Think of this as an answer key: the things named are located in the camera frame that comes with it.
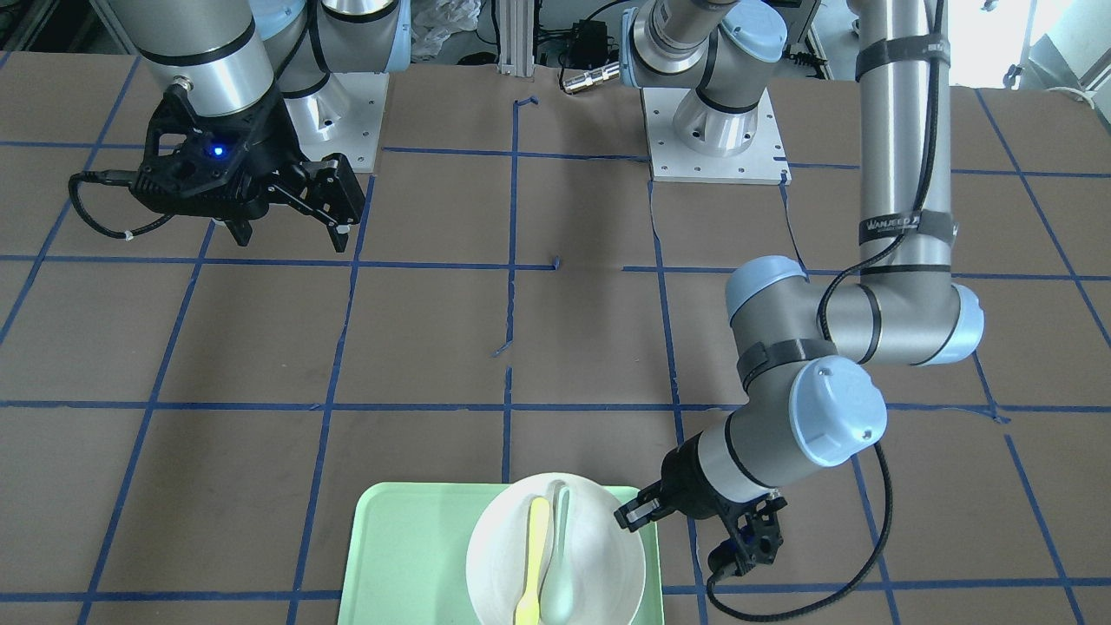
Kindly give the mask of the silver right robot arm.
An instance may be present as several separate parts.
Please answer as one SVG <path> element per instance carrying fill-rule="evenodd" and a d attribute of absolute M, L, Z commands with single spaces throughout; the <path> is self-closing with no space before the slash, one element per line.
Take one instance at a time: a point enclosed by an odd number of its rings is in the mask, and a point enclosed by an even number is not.
<path fill-rule="evenodd" d="M 246 246 L 271 206 L 344 252 L 364 212 L 386 83 L 411 61 L 409 1 L 111 1 L 161 100 L 134 171 L 69 179 L 76 213 L 131 240 L 174 216 Z"/>

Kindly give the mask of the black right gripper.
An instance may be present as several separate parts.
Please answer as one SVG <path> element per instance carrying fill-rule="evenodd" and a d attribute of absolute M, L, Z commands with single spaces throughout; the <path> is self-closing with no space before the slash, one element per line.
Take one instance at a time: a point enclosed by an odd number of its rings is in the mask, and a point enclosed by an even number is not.
<path fill-rule="evenodd" d="M 348 157 L 306 161 L 274 85 L 221 117 L 198 114 L 190 95 L 177 82 L 166 88 L 130 193 L 156 214 L 213 218 L 237 246 L 250 244 L 250 220 L 266 216 L 270 202 L 286 203 L 321 222 L 336 252 L 346 252 L 366 203 Z"/>

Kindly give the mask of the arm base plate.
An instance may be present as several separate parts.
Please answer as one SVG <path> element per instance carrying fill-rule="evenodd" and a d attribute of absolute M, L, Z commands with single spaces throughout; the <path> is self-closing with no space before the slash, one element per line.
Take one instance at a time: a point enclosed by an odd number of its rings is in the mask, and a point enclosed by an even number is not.
<path fill-rule="evenodd" d="M 769 91 L 754 109 L 725 114 L 692 89 L 641 91 L 655 182 L 788 185 L 792 174 Z"/>
<path fill-rule="evenodd" d="M 332 74 L 314 94 L 286 99 L 302 153 L 313 161 L 344 154 L 354 173 L 372 174 L 390 78 Z"/>

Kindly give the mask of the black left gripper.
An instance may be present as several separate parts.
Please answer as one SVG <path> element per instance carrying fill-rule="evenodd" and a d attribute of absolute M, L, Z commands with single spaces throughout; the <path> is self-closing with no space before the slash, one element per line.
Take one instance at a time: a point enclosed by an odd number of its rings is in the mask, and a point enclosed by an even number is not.
<path fill-rule="evenodd" d="M 661 464 L 659 488 L 639 490 L 634 498 L 615 510 L 620 530 L 643 530 L 673 513 L 702 521 L 718 516 L 722 510 L 739 506 L 711 486 L 698 455 L 700 438 L 700 434 L 688 438 L 667 453 Z"/>

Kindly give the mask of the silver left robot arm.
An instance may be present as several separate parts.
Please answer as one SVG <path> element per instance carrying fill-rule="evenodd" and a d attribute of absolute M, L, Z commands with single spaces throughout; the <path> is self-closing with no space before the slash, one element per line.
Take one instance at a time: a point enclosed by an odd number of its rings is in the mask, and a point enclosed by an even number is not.
<path fill-rule="evenodd" d="M 206 56 L 231 59 L 233 69 L 207 89 L 228 115 L 254 111 L 274 92 L 283 71 L 274 39 L 293 59 L 301 43 L 286 30 L 314 32 L 318 13 L 361 28 L 396 12 L 396 1 L 366 10 L 256 10 L 257 1 L 214 1 L 200 8 L 214 26 L 196 36 L 214 43 Z M 858 223 L 861 261 L 820 290 L 800 262 L 751 260 L 725 284 L 725 312 L 738 349 L 745 406 L 715 429 L 700 432 L 663 458 L 661 478 L 615 511 L 628 531 L 672 513 L 729 523 L 779 510 L 775 487 L 841 465 L 873 448 L 884 478 L 888 520 L 893 487 L 878 440 L 885 402 L 862 365 L 943 365 L 971 355 L 983 337 L 975 293 L 953 284 L 950 258 L 957 224 L 950 208 L 949 43 L 944 1 L 851 1 L 862 43 L 855 80 L 862 104 L 862 191 Z M 761 1 L 647 1 L 627 11 L 619 74 L 640 88 L 687 88 L 675 117 L 683 139 L 709 155 L 714 124 L 755 115 L 755 64 L 765 61 L 762 36 L 783 26 Z M 721 143 L 725 140 L 713 139 Z M 722 149 L 718 153 L 725 157 Z"/>

